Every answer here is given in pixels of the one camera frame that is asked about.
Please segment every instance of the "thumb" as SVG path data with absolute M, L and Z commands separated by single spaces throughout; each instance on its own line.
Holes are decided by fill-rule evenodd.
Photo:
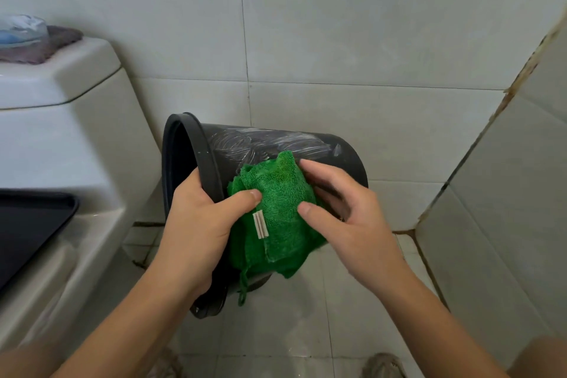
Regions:
M 218 218 L 232 226 L 237 219 L 253 210 L 262 200 L 259 190 L 243 190 L 215 205 Z
M 344 232 L 344 223 L 313 203 L 301 202 L 297 207 L 297 212 L 308 225 L 321 233 L 330 244 L 334 244 L 337 237 Z

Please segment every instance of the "green towel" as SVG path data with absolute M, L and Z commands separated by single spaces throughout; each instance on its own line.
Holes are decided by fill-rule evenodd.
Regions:
M 252 188 L 261 191 L 262 201 L 238 219 L 229 238 L 230 263 L 240 270 L 239 305 L 246 300 L 250 276 L 275 271 L 289 278 L 309 253 L 326 243 L 297 213 L 301 202 L 316 203 L 316 199 L 291 151 L 281 152 L 277 159 L 245 165 L 227 189 L 232 196 Z M 268 229 L 268 236 L 262 239 L 252 216 L 260 210 Z

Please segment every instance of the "person's left hand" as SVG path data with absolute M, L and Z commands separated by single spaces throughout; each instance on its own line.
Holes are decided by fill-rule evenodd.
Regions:
M 175 189 L 163 238 L 148 270 L 159 274 L 163 283 L 178 284 L 187 294 L 203 294 L 210 287 L 232 224 L 261 199 L 258 190 L 244 190 L 213 203 L 195 169 Z

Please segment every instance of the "hand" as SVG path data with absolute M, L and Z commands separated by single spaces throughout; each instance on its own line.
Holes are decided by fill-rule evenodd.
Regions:
M 258 190 L 244 190 L 213 203 L 195 169 L 175 189 L 163 238 L 148 270 L 157 273 L 163 283 L 177 284 L 187 294 L 203 294 L 210 287 L 230 228 L 261 199 Z
M 363 286 L 374 293 L 380 291 L 407 265 L 376 195 L 338 167 L 305 159 L 299 166 L 307 180 L 315 185 L 315 193 L 344 222 L 308 202 L 299 204 L 299 214 L 327 239 L 348 271 Z M 340 198 L 318 186 L 336 191 Z

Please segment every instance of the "forearm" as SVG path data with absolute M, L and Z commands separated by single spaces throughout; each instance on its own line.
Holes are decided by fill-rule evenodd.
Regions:
M 150 267 L 53 376 L 138 376 L 153 365 L 195 297 Z
M 373 291 L 427 378 L 507 376 L 405 263 Z

